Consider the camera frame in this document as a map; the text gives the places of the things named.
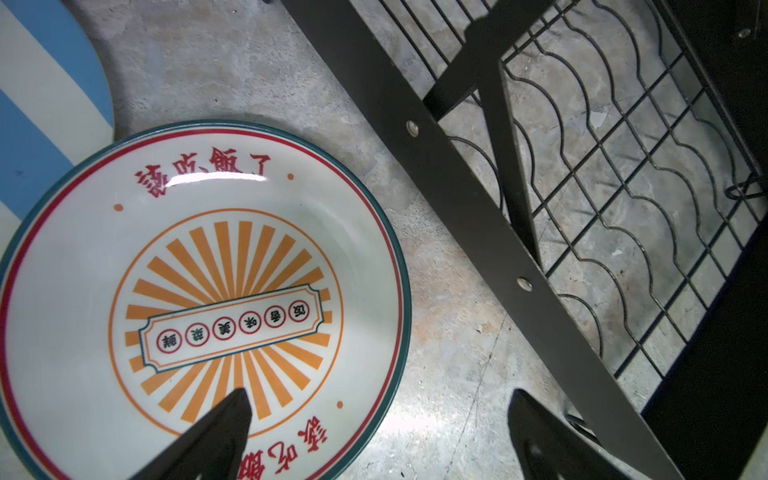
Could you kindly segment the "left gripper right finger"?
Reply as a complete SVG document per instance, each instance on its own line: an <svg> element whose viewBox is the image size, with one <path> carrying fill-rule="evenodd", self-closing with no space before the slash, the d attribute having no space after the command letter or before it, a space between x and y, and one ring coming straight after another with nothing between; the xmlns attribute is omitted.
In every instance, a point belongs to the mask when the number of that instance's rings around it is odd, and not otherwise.
<svg viewBox="0 0 768 480"><path fill-rule="evenodd" d="M513 391L507 422L526 479L625 479L523 389Z"/></svg>

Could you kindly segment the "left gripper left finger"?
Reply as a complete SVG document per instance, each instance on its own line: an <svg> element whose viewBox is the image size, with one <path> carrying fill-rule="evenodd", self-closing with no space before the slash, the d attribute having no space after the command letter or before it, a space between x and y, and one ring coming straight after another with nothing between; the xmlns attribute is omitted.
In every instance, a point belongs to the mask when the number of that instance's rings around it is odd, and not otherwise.
<svg viewBox="0 0 768 480"><path fill-rule="evenodd" d="M188 431L137 472L136 479L234 479L252 410L246 391L233 390Z"/></svg>

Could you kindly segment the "orange sunburst plate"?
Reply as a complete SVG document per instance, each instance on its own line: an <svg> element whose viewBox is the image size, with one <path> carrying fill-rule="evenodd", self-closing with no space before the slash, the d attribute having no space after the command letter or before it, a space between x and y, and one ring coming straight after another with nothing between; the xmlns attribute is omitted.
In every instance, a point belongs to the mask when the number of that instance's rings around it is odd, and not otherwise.
<svg viewBox="0 0 768 480"><path fill-rule="evenodd" d="M246 122L148 130L85 160L1 261L1 427L35 479L125 479L235 391L239 479L335 479L401 381L394 229L319 147Z"/></svg>

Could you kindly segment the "black wire dish rack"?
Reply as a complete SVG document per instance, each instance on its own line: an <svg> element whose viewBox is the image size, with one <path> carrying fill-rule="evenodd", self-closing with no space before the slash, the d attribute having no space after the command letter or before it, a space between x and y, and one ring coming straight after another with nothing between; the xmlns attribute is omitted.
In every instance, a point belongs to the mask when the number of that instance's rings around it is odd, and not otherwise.
<svg viewBox="0 0 768 480"><path fill-rule="evenodd" d="M767 149L708 70L759 1L289 1L566 397L653 479L767 475Z"/></svg>

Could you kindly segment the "blue striped plate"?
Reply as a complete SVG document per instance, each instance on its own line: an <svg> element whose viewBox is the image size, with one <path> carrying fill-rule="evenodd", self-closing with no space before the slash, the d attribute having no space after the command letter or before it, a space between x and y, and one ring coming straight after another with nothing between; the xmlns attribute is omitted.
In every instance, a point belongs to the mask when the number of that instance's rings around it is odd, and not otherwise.
<svg viewBox="0 0 768 480"><path fill-rule="evenodd" d="M114 140L111 93L60 1L1 4L1 245L75 165Z"/></svg>

